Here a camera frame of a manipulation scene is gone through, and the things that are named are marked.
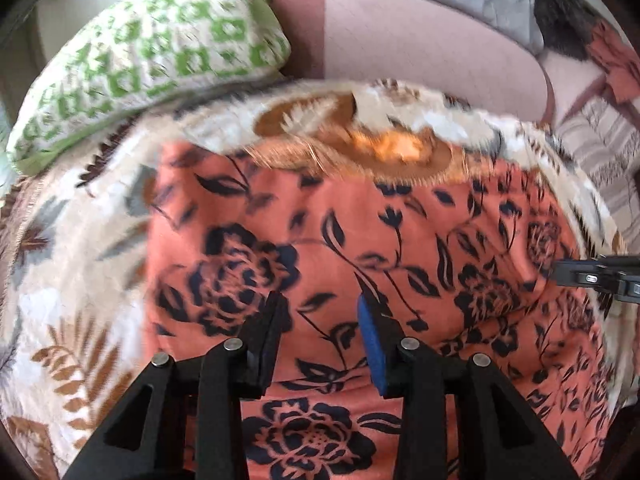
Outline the orange floral garment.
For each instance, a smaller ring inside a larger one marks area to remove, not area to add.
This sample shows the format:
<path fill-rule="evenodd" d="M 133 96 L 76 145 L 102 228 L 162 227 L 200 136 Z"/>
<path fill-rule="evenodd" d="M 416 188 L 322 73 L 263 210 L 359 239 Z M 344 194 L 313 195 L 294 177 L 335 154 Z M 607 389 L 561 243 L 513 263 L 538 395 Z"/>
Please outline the orange floral garment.
<path fill-rule="evenodd" d="M 144 348 L 177 360 L 288 300 L 264 397 L 242 407 L 254 479 L 388 479 L 402 405 L 373 385 L 372 315 L 442 356 L 485 353 L 580 478 L 610 426 L 604 343 L 582 289 L 551 278 L 578 241 L 558 196 L 510 162 L 436 185 L 268 168 L 186 142 L 160 155 Z"/>

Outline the striped floral pillow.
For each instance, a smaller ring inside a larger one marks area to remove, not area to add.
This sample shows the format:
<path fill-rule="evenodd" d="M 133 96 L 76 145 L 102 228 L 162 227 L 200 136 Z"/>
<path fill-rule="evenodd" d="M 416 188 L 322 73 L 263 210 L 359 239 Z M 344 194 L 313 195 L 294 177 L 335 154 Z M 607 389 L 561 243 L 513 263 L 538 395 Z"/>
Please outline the striped floral pillow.
<path fill-rule="evenodd" d="M 556 129 L 562 147 L 602 196 L 628 250 L 639 252 L 639 127 L 594 96 Z"/>

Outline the rust orange cloth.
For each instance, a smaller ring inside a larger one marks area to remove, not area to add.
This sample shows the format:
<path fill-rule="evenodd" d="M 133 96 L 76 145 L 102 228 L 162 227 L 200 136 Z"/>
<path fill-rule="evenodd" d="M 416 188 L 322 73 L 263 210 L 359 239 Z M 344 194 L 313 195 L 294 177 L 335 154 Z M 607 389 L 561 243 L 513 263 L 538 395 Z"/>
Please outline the rust orange cloth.
<path fill-rule="evenodd" d="M 608 21 L 597 21 L 586 49 L 593 62 L 605 71 L 606 83 L 611 88 L 617 104 L 638 99 L 638 54 L 623 42 L 618 31 Z"/>

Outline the beige leaf-pattern quilt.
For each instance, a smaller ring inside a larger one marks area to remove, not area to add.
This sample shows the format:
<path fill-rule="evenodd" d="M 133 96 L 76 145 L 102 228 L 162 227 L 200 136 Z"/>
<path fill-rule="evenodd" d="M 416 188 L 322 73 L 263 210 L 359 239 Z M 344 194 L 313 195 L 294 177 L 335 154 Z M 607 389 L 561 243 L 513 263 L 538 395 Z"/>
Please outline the beige leaf-pattern quilt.
<path fill-rule="evenodd" d="M 288 314 L 243 408 L 255 479 L 387 479 L 401 405 L 371 384 L 371 294 L 445 356 L 483 351 L 578 474 L 634 392 L 634 310 L 551 283 L 625 249 L 586 174 L 530 122 L 414 84 L 306 81 L 164 107 L 26 182 L 1 232 L 1 419 L 62 476 L 152 355 Z"/>

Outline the black fluffy cushion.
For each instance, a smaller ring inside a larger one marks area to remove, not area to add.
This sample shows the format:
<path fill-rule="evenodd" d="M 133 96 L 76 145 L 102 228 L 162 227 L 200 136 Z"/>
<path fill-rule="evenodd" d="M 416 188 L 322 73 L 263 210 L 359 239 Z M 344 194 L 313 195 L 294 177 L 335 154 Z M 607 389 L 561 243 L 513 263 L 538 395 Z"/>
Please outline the black fluffy cushion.
<path fill-rule="evenodd" d="M 546 49 L 580 62 L 588 60 L 592 30 L 600 20 L 588 2 L 535 0 L 534 15 Z"/>

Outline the pink cylindrical bolster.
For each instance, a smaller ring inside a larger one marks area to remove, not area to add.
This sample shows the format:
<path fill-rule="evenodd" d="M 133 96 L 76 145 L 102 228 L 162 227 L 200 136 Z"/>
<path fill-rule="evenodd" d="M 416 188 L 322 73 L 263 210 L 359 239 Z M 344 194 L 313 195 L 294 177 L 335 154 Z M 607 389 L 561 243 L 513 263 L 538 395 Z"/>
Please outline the pink cylindrical bolster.
<path fill-rule="evenodd" d="M 501 32 L 431 0 L 271 0 L 291 44 L 285 75 L 422 84 L 495 114 L 551 122 L 537 59 Z"/>

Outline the green white patterned pillow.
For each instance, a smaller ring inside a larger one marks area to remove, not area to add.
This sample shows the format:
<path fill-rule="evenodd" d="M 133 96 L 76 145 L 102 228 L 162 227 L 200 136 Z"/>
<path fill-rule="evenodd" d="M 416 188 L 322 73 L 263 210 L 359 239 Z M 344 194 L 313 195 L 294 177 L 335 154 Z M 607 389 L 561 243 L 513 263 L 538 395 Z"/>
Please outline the green white patterned pillow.
<path fill-rule="evenodd" d="M 122 118 L 190 92 L 274 75 L 290 55 L 268 0 L 119 0 L 32 83 L 6 160 L 34 176 Z"/>

